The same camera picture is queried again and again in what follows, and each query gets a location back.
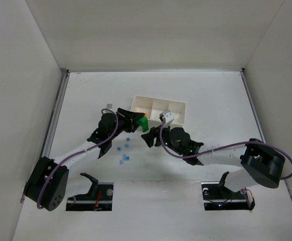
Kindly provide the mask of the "green lego brick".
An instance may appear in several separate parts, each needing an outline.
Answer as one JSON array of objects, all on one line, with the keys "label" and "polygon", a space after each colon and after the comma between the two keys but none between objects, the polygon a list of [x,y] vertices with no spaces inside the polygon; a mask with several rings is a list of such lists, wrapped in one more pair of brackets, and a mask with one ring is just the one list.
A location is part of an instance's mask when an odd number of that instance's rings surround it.
[{"label": "green lego brick", "polygon": [[143,133],[149,130],[149,122],[147,117],[143,116],[141,119],[137,121],[137,124],[141,127]]}]

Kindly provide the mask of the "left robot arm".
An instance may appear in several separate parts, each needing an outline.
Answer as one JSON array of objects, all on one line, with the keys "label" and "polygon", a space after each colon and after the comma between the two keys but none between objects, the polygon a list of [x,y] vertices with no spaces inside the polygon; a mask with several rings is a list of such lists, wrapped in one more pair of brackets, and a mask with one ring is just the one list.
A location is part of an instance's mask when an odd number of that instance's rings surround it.
[{"label": "left robot arm", "polygon": [[37,209],[53,211],[65,197],[68,178],[74,168],[80,162],[103,157],[118,135],[134,133],[144,120],[142,112],[102,109],[98,127],[83,144],[56,158],[43,156],[37,161],[26,182],[24,196],[35,202]]}]

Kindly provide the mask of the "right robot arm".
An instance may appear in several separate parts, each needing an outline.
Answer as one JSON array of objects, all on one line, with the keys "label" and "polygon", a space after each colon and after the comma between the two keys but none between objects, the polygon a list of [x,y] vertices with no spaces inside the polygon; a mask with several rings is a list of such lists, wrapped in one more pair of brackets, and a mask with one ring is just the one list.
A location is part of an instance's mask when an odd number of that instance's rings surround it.
[{"label": "right robot arm", "polygon": [[141,138],[148,147],[160,147],[169,155],[192,166],[227,165],[237,171],[226,171],[220,181],[221,188],[237,192],[246,187],[261,185],[276,189],[281,180],[285,157],[275,147],[258,139],[229,144],[223,147],[196,142],[183,128],[151,128]]}]

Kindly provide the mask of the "white three-compartment plastic container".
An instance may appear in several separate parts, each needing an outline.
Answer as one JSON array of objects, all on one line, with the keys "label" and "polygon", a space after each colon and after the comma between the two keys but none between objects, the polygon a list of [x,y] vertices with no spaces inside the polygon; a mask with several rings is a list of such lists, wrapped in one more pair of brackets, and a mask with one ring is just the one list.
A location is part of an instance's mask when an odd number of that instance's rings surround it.
[{"label": "white three-compartment plastic container", "polygon": [[160,122],[160,114],[169,110],[175,117],[173,124],[182,126],[185,122],[186,103],[169,99],[136,95],[130,111],[143,112],[149,121]]}]

